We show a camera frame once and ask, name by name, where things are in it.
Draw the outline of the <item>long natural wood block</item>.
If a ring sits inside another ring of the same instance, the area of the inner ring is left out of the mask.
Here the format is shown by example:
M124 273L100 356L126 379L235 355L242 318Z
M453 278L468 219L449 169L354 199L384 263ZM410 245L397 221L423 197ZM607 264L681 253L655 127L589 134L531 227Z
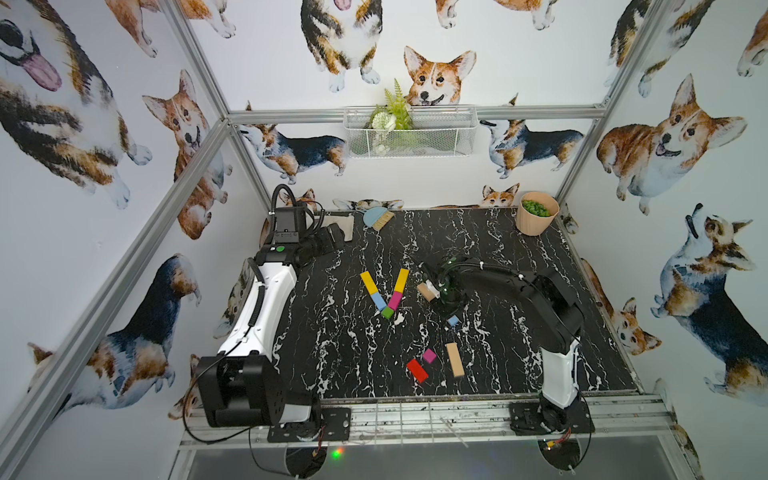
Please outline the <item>long natural wood block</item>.
M417 290L427 302L431 302L438 297L435 289L428 283L422 282L418 284Z

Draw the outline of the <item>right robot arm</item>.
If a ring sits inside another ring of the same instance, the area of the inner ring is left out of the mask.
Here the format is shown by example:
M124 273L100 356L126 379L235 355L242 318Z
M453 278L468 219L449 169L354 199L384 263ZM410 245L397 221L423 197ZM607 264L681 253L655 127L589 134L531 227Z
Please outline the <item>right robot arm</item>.
M418 269L435 295L432 308L443 316L459 313L472 292L517 304L533 323L541 352L542 405L558 412L571 407L579 397L576 356L585 315L556 271L518 271L469 257L449 257L437 266L421 262Z

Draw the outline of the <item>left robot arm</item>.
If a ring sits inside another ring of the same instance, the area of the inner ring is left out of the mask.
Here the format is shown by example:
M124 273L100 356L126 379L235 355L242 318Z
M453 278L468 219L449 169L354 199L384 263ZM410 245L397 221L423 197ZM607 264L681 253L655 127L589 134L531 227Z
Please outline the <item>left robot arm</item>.
M220 352L203 357L195 377L209 426L322 428L317 395L285 386L274 366L274 341L298 270L344 243L342 229L331 224L298 243L266 245L246 260L254 279L244 306Z

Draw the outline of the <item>small magenta block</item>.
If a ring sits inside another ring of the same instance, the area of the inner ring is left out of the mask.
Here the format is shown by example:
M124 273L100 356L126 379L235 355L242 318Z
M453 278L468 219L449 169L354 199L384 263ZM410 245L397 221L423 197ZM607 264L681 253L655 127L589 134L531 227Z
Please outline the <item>small magenta block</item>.
M432 362L433 362L433 361L434 361L434 360L437 358L437 355L435 354L435 352L434 352L433 350L431 350L431 349L427 348L427 349L425 350L425 352L423 353L423 355L422 355L422 358L423 358L423 359L424 359L424 360L425 360L427 363L431 364L431 363L432 363Z

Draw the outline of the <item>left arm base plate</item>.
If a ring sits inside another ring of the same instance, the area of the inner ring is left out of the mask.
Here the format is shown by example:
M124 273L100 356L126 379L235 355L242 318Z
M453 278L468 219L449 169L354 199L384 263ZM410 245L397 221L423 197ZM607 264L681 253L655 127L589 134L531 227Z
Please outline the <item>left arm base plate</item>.
M351 427L350 408L322 407L304 422L288 422L269 429L269 443L319 443L347 441Z

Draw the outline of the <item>red block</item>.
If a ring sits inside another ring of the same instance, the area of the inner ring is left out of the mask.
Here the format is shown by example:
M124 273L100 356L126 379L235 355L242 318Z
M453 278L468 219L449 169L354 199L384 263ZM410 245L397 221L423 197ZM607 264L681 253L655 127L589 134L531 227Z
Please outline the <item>red block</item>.
M422 367L422 365L416 359L409 361L406 365L406 368L413 375L413 377L416 379L418 383L423 383L429 377L426 370Z

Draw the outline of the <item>short yellow block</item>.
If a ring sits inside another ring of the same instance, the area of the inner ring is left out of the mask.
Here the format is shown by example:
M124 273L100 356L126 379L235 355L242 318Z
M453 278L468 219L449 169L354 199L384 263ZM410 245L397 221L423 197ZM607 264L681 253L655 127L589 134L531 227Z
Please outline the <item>short yellow block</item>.
M360 274L360 277L364 283L364 286L368 292L369 295L373 296L378 292L378 288L376 287L370 273L368 271L364 271Z

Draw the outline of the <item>small light blue block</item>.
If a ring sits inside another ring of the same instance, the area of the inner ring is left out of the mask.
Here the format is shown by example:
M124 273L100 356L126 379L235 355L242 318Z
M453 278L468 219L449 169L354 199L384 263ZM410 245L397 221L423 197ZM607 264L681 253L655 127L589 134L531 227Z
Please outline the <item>small light blue block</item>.
M381 296L379 292L375 292L371 295L371 299L373 300L374 304L376 305L376 308L379 311L383 311L387 307L387 303Z

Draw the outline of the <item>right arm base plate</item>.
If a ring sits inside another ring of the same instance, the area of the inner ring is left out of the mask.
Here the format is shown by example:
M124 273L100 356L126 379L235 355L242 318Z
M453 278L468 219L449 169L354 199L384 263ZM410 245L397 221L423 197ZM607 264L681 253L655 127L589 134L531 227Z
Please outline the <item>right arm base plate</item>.
M591 434L595 431L588 404L581 397L561 409L544 398L508 405L510 428L517 435Z

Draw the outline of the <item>magenta rectangular block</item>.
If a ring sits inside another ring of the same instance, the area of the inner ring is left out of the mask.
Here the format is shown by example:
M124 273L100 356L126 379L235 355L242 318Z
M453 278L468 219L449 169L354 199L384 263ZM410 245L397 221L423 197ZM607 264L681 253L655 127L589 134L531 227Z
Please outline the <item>magenta rectangular block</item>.
M400 305L400 302L401 302L401 300L402 300L402 297L403 297L403 293L402 293L402 292L400 292L400 291L395 291L395 292L392 294L392 296L391 296L391 298L390 298L390 300L389 300L389 303L388 303L388 307L389 307L391 310L393 310L393 311L396 311L396 310L398 309L399 305Z

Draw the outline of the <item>long yellow block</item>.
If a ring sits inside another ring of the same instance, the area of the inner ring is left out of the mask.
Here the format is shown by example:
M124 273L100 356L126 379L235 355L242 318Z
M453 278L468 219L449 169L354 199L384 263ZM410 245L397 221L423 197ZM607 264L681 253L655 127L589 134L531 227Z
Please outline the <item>long yellow block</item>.
M401 268L396 279L396 283L394 287L395 292L398 292L398 293L404 292L408 276L409 276L409 270Z

